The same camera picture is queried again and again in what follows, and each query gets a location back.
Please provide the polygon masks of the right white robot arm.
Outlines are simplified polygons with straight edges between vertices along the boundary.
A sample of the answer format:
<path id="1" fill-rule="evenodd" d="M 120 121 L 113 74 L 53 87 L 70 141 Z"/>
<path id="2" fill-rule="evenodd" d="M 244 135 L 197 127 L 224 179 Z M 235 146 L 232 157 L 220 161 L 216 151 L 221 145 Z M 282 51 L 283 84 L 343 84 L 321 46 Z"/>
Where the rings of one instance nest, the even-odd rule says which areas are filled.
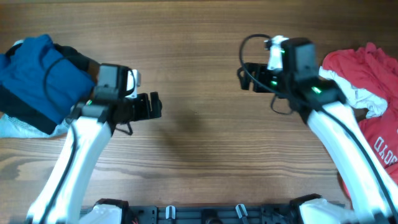
<path id="1" fill-rule="evenodd" d="M 296 221 L 397 223 L 397 185 L 378 163 L 335 82 L 320 79 L 308 66 L 272 71 L 261 63 L 242 63 L 237 76 L 243 90 L 253 82 L 288 100 L 290 108 L 321 140 L 348 189 L 351 210 L 311 195 L 293 202 Z"/>

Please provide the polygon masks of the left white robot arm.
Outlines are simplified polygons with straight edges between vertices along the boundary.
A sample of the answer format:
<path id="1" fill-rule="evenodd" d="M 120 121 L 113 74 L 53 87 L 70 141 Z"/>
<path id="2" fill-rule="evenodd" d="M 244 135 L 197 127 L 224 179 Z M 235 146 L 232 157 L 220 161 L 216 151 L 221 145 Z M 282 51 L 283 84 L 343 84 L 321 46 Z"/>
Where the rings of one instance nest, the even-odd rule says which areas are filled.
<path id="1" fill-rule="evenodd" d="M 161 115 L 162 102 L 156 92 L 141 93 L 133 99 L 77 103 L 60 156 L 25 222 L 79 223 L 88 182 L 116 126 Z"/>

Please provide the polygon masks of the blue polo shirt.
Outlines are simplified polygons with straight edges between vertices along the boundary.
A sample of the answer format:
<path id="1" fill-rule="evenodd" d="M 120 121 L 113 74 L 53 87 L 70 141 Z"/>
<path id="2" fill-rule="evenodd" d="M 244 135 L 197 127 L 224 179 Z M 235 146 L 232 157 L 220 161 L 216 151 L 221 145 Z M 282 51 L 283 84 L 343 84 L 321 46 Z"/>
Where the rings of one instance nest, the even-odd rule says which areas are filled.
<path id="1" fill-rule="evenodd" d="M 47 34 L 24 39 L 11 56 L 1 54 L 1 86 L 57 124 L 94 85 Z"/>

